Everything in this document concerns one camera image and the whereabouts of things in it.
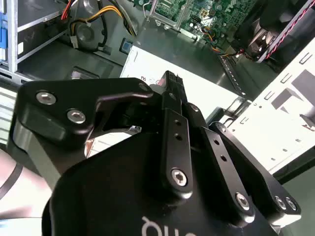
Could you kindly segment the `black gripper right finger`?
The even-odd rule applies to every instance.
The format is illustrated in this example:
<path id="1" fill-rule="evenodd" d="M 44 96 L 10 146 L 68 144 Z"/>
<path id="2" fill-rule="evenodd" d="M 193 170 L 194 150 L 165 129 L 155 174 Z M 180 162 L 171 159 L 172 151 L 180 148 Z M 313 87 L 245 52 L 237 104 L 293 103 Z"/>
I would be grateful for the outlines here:
<path id="1" fill-rule="evenodd" d="M 220 122 L 207 125 L 201 111 L 187 100 L 182 78 L 175 76 L 177 94 L 188 118 L 191 144 L 201 151 L 203 174 L 214 179 L 214 205 L 227 221 L 244 227 L 261 214 L 271 226 L 301 219 L 302 211 L 285 188 Z"/>

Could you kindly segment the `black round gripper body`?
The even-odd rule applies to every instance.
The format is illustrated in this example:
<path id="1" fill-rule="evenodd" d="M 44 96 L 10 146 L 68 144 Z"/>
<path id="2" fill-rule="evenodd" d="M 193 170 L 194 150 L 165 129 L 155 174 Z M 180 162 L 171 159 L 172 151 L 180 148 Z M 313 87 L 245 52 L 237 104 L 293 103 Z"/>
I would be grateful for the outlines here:
<path id="1" fill-rule="evenodd" d="M 157 134 L 137 134 L 67 170 L 42 216 L 44 236 L 273 236 L 257 212 L 235 227 L 211 158 L 191 152 L 193 193 L 175 198 L 161 184 Z"/>

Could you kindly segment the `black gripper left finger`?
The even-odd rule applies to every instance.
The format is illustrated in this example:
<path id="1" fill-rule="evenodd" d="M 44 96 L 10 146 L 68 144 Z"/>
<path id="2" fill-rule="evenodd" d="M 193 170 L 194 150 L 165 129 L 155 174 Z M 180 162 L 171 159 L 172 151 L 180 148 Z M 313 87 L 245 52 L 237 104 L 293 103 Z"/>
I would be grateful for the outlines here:
<path id="1" fill-rule="evenodd" d="M 10 135 L 54 188 L 84 160 L 87 140 L 138 126 L 156 136 L 152 154 L 160 181 L 179 199 L 192 195 L 192 167 L 183 80 L 167 71 L 156 85 L 137 78 L 37 81 L 17 93 Z"/>

